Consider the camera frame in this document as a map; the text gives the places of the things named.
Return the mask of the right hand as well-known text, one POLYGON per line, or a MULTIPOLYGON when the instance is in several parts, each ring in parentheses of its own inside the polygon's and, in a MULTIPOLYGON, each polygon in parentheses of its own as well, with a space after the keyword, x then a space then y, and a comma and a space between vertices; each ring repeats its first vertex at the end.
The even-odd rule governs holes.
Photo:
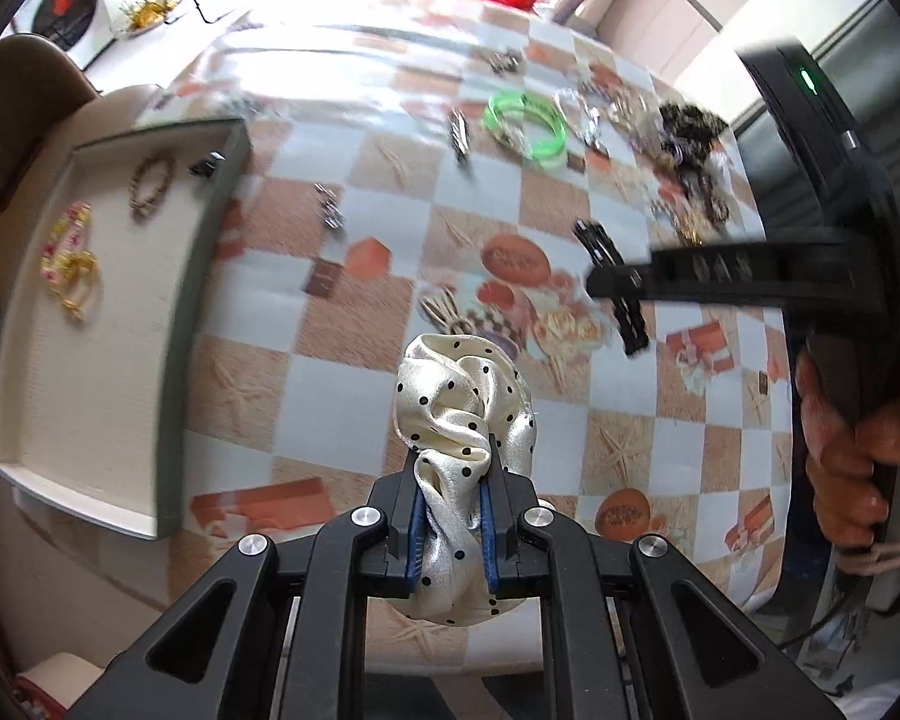
POLYGON ((848 427, 826 400, 818 369, 802 351, 795 367, 808 447, 813 507, 823 535, 837 548, 863 548, 875 539, 891 504, 871 483, 875 465, 900 466, 900 400, 857 427, 848 427))

